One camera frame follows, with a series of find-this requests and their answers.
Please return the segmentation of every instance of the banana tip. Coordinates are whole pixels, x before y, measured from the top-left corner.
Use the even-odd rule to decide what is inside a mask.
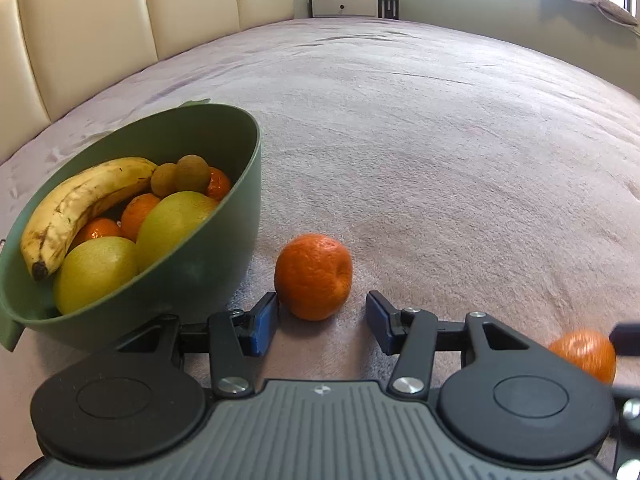
[[[46,264],[43,261],[39,261],[32,265],[31,274],[34,280],[41,282],[49,275],[49,271],[47,270]]]

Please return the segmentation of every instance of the yellow-green fruit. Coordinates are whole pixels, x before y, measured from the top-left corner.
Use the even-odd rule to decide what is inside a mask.
[[[209,187],[211,170],[201,156],[185,155],[175,166],[175,189],[204,193]]]
[[[73,249],[53,281],[53,298],[69,314],[111,294],[138,274],[136,245],[117,236],[93,238]]]
[[[138,232],[136,253],[140,271],[180,244],[217,205],[216,200],[195,191],[179,191],[161,200]]]
[[[167,162],[156,168],[151,175],[151,191],[157,197],[164,198],[175,193],[175,167],[176,164]]]

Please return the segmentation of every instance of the bowl rim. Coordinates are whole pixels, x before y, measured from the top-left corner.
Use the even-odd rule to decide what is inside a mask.
[[[19,314],[17,314],[9,306],[9,302],[7,301],[6,295],[4,294],[4,291],[2,290],[2,288],[0,288],[0,316],[4,312],[13,321],[18,322],[18,323],[20,323],[20,324],[22,324],[24,326],[46,326],[46,325],[52,325],[52,324],[57,324],[57,323],[63,322],[64,320],[67,320],[67,319],[72,319],[72,318],[75,318],[75,317],[82,316],[83,314],[87,313],[89,310],[93,310],[94,308],[99,306],[101,303],[112,299],[117,294],[119,294],[124,288],[126,288],[128,286],[131,286],[133,283],[141,280],[143,276],[146,276],[148,273],[152,272],[157,266],[162,264],[167,258],[171,257],[172,254],[174,254],[179,248],[181,248],[185,243],[187,243],[188,240],[190,240],[192,237],[194,237],[204,227],[204,224],[206,224],[208,221],[210,221],[216,215],[216,213],[219,211],[219,209],[222,208],[222,206],[229,200],[229,198],[233,195],[233,193],[236,192],[236,189],[238,188],[238,185],[245,179],[247,173],[249,172],[249,169],[253,167],[253,165],[255,163],[255,159],[258,157],[258,154],[260,153],[260,147],[261,147],[261,144],[262,144],[262,135],[261,135],[261,132],[260,132],[260,125],[258,124],[258,121],[255,119],[255,117],[251,113],[249,113],[247,110],[244,110],[244,108],[240,108],[240,107],[237,107],[237,106],[224,104],[224,103],[211,103],[211,102],[207,102],[207,103],[194,102],[193,104],[189,104],[189,106],[190,107],[191,106],[193,106],[193,107],[216,106],[216,107],[234,108],[235,110],[238,110],[238,111],[242,112],[243,114],[247,115],[253,121],[253,123],[255,125],[255,131],[256,131],[257,135],[256,135],[256,139],[255,139],[254,150],[253,150],[253,152],[251,154],[251,157],[249,158],[249,162],[246,164],[246,166],[244,167],[244,170],[242,170],[242,173],[240,174],[240,176],[238,177],[236,182],[231,187],[231,190],[229,190],[229,192],[225,195],[225,197],[220,201],[218,206],[209,214],[209,216],[207,216],[186,238],[184,238],[179,244],[177,244],[171,251],[169,251],[162,258],[160,258],[159,260],[157,260],[156,262],[154,262],[153,264],[148,266],[145,270],[143,270],[142,272],[137,274],[135,277],[131,278],[127,283],[124,283],[123,285],[118,287],[113,292],[107,294],[106,296],[101,297],[99,300],[96,300],[93,303],[89,303],[88,305],[86,305],[86,306],[84,306],[82,308],[79,308],[78,310],[75,310],[74,312],[71,312],[69,314],[61,314],[60,316],[56,316],[56,317],[47,317],[46,319],[30,319],[30,318],[25,318],[25,317],[20,316]],[[155,115],[163,114],[163,113],[169,112],[171,110],[175,110],[177,108],[180,108],[180,107],[178,106],[178,107],[168,108],[167,110],[160,110],[159,112],[156,112],[156,113],[153,113],[151,115],[142,117],[142,118],[140,118],[140,119],[138,119],[136,121],[133,121],[131,123],[123,124],[119,128],[116,128],[116,130],[113,130],[112,132],[110,132],[110,134],[113,133],[113,132],[116,132],[117,130],[119,130],[121,128],[124,128],[125,126],[129,126],[130,124],[135,124],[137,122],[144,121],[145,119],[147,119],[149,117],[153,117]],[[66,161],[62,166],[60,166],[60,168],[58,168],[58,170],[56,170],[56,173],[58,171],[62,170],[62,168],[64,168],[68,163],[70,163],[74,158],[76,158],[76,156],[80,155],[80,153],[82,153],[88,147],[89,146],[85,147],[82,151],[76,153],[73,157],[71,157],[68,161]],[[38,189],[35,190],[33,195],[35,195],[40,190],[40,188],[46,184],[46,182],[48,182],[48,179],[43,184],[41,184],[41,186]],[[6,237],[7,241],[9,240],[10,236],[12,235],[13,229],[14,229],[14,227],[12,226],[12,228],[9,230],[9,234]]]

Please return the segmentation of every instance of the kiwi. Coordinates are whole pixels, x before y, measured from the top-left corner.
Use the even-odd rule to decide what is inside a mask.
[[[201,156],[185,155],[175,167],[175,189],[204,193],[209,187],[211,171]]]
[[[177,164],[167,162],[158,166],[151,175],[151,191],[159,198],[164,198],[177,191],[175,189],[175,170]]]

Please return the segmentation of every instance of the yellow banana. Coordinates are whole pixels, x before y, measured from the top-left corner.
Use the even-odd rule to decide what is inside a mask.
[[[44,197],[20,240],[33,278],[44,280],[55,272],[78,231],[118,202],[144,191],[155,169],[146,158],[116,158],[68,178]]]

